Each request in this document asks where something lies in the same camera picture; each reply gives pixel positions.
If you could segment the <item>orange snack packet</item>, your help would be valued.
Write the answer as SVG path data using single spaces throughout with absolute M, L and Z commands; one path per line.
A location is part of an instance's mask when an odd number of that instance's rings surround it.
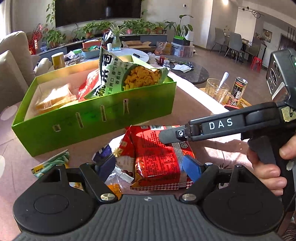
M 105 184 L 118 197 L 118 200 L 120 200 L 122 197 L 122 191 L 117 174 L 111 173 L 105 181 Z

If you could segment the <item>clear bread cake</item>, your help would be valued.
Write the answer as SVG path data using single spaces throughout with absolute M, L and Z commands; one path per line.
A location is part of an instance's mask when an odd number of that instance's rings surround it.
M 76 95 L 72 94 L 69 88 L 70 84 L 66 84 L 43 92 L 35 103 L 36 114 L 47 113 L 59 109 L 70 102 L 76 101 Z

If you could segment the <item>green chips bag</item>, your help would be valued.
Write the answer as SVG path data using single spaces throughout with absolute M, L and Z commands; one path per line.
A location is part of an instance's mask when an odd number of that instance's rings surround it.
M 100 49 L 98 68 L 87 75 L 85 85 L 78 91 L 79 99 L 104 97 L 122 91 L 164 83 L 166 67 L 145 67 L 125 62 L 104 48 Z

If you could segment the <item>small green snack packet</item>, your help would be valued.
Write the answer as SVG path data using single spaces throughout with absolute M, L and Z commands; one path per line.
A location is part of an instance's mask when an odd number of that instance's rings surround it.
M 51 168 L 54 166 L 64 165 L 66 168 L 69 167 L 70 153 L 68 150 L 64 150 L 55 156 L 52 156 L 48 160 L 40 163 L 31 169 L 32 174 L 40 178 L 44 174 L 46 174 Z

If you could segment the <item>black drink can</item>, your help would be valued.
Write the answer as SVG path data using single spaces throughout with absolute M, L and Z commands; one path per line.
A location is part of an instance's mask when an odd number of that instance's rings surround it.
M 231 95 L 234 97 L 233 99 L 233 106 L 237 106 L 238 103 L 240 102 L 245 89 L 247 87 L 248 81 L 245 80 L 244 78 L 241 77 L 236 77 L 234 85 L 233 85 L 233 89 L 231 91 Z

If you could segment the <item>glass mug with spoon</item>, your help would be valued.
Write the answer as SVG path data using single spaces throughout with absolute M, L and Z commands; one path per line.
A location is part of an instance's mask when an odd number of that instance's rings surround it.
M 229 73 L 225 72 L 222 79 L 208 78 L 205 92 L 220 104 L 233 105 L 234 97 L 229 93 L 229 86 L 225 83 Z

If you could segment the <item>green cardboard box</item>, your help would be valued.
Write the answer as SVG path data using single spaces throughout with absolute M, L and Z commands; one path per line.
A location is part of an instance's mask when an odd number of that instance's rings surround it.
M 97 60 L 88 61 L 34 79 L 11 126 L 31 156 L 171 114 L 177 83 L 170 77 L 163 84 L 71 102 L 48 113 L 36 113 L 35 104 L 45 91 L 69 84 L 71 93 L 76 95 L 87 75 L 96 68 Z

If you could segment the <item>dark marble round table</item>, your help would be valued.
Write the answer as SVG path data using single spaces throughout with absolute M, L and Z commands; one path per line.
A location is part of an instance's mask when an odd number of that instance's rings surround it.
M 201 65 L 194 63 L 191 58 L 164 56 L 170 63 L 170 69 L 176 75 L 188 80 L 194 85 L 203 84 L 209 78 L 209 72 Z

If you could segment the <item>blue snack basket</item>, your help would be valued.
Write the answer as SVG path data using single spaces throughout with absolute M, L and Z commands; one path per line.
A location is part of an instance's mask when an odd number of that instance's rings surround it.
M 100 48 L 96 48 L 94 50 L 88 50 L 86 48 L 83 48 L 81 50 L 82 50 L 81 54 L 85 59 L 96 58 L 96 57 L 99 57 L 100 55 Z

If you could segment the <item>yellow snack canister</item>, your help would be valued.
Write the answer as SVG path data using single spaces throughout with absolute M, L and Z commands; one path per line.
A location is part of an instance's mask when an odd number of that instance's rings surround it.
M 51 57 L 52 57 L 52 63 L 53 63 L 53 66 L 54 66 L 55 70 L 65 67 L 64 53 L 63 52 L 53 54 Z

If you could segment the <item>white round coffee table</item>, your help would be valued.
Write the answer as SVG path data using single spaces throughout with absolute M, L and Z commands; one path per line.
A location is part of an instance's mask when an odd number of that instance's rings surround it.
M 70 51 L 69 53 L 67 53 L 64 56 L 64 59 L 67 60 L 73 60 L 76 63 L 80 63 L 80 62 L 85 62 L 85 61 L 90 61 L 90 60 L 95 60 L 98 59 L 99 57 L 96 58 L 92 58 L 92 59 L 85 59 L 82 54 L 81 54 L 82 50 L 81 49 L 77 49 L 77 50 L 73 50 Z M 147 53 L 137 50 L 137 49 L 130 49 L 130 48 L 121 48 L 118 51 L 110 51 L 112 54 L 114 54 L 115 56 L 133 56 L 133 57 L 137 57 L 138 59 L 148 63 L 149 61 L 149 56 Z

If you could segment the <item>glass vase with plant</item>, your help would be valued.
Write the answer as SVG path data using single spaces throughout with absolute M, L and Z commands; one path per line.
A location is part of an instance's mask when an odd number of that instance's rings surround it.
M 125 25 L 119 26 L 117 24 L 111 23 L 109 30 L 113 37 L 112 48 L 121 48 L 121 40 L 119 36 L 120 34 L 125 33 Z

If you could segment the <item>cardboard box on floor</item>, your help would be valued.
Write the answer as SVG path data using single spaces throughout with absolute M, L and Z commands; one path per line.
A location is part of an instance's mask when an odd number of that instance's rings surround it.
M 130 48 L 130 49 L 146 49 L 151 48 L 150 41 L 141 42 L 141 41 L 122 41 L 124 48 Z

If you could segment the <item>beige sofa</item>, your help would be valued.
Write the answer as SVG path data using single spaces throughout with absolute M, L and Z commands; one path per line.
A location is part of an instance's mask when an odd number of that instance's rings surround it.
M 6 35 L 1 39 L 1 111 L 21 101 L 35 77 L 53 70 L 48 58 L 30 54 L 25 32 Z

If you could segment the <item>black wall television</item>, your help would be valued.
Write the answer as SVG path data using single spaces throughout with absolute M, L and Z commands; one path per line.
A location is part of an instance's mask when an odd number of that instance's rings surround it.
M 55 25 L 106 20 L 140 18 L 141 0 L 59 0 L 55 1 Z

